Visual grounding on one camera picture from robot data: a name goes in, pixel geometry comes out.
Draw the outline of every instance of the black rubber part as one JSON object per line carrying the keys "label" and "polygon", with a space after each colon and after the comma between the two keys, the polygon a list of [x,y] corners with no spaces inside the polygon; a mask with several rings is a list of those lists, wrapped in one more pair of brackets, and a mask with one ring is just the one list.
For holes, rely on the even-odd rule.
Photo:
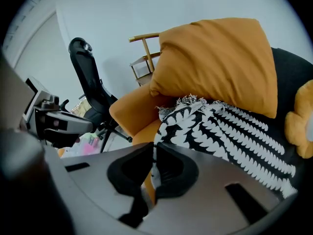
{"label": "black rubber part", "polygon": [[140,187],[151,170],[152,156],[151,142],[110,164],[107,176],[118,193],[133,197],[141,195]]}
{"label": "black rubber part", "polygon": [[157,145],[156,155],[156,165],[161,176],[161,186],[156,189],[156,200],[184,195],[198,179],[197,164],[162,143]]}
{"label": "black rubber part", "polygon": [[137,228],[143,221],[142,218],[146,216],[148,212],[147,204],[140,196],[134,199],[131,211],[122,215],[118,220],[133,228]]}

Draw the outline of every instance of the gray surface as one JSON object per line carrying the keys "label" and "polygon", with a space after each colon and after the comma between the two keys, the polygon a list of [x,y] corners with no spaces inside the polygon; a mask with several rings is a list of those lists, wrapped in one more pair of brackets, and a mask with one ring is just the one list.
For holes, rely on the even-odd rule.
{"label": "gray surface", "polygon": [[310,119],[307,123],[307,139],[313,142],[313,112],[311,113]]}
{"label": "gray surface", "polygon": [[0,129],[17,128],[34,92],[0,56]]}
{"label": "gray surface", "polygon": [[285,211],[287,211],[287,209],[290,207],[296,197],[297,194],[294,194],[286,198],[283,202],[278,204],[271,212],[269,212],[264,218],[248,226],[246,229],[233,233],[233,235],[256,235],[263,232],[266,228],[274,224]]}
{"label": "gray surface", "polygon": [[[138,146],[133,147],[133,149],[128,148],[128,151],[138,148]],[[45,159],[49,164],[57,190],[72,216],[77,235],[143,234],[112,218],[89,199],[67,173],[54,148],[45,146]]]}
{"label": "gray surface", "polygon": [[248,222],[225,190],[240,183],[267,211],[278,205],[276,196],[241,169],[223,159],[169,145],[192,158],[199,167],[199,178],[180,198],[159,199],[139,226],[154,235],[229,234],[248,226]]}
{"label": "gray surface", "polygon": [[116,159],[123,157],[145,144],[131,146],[112,152],[104,152],[83,157],[64,158],[65,166],[86,162],[90,166],[70,172],[71,178],[84,193],[114,218],[119,218],[131,209],[134,198],[119,194],[107,177],[109,165]]}
{"label": "gray surface", "polygon": [[6,179],[21,177],[43,158],[44,149],[35,137],[14,130],[0,132],[0,168]]}

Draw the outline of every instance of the orange cushion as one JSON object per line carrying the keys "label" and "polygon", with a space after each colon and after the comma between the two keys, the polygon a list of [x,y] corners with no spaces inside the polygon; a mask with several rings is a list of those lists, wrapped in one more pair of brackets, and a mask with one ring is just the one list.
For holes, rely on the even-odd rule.
{"label": "orange cushion", "polygon": [[257,20],[201,20],[164,31],[159,41],[152,96],[194,94],[276,117],[274,59]]}
{"label": "orange cushion", "polygon": [[143,128],[133,137],[133,145],[145,142],[153,142],[160,125],[161,120],[157,119]]}
{"label": "orange cushion", "polygon": [[309,140],[310,118],[313,114],[313,80],[301,86],[294,100],[294,111],[285,119],[285,135],[289,143],[297,146],[299,156],[313,157],[313,141]]}

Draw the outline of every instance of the orange pillow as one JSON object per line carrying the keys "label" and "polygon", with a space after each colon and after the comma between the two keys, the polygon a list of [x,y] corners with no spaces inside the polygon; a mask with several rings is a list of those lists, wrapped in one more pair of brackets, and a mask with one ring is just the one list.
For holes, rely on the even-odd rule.
{"label": "orange pillow", "polygon": [[276,117],[275,64],[257,20],[201,20],[166,30],[159,41],[152,96],[194,94]]}

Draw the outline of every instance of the black and white blanket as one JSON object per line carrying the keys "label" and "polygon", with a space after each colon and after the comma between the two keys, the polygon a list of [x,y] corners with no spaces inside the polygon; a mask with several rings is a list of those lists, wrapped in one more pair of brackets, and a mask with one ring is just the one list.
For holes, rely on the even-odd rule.
{"label": "black and white blanket", "polygon": [[[220,157],[239,166],[279,199],[297,192],[291,185],[296,167],[284,161],[284,147],[267,134],[268,125],[249,112],[191,95],[179,99],[175,108],[160,108],[159,116],[162,124],[155,144],[172,143]],[[156,163],[152,175],[156,188],[161,184]]]}

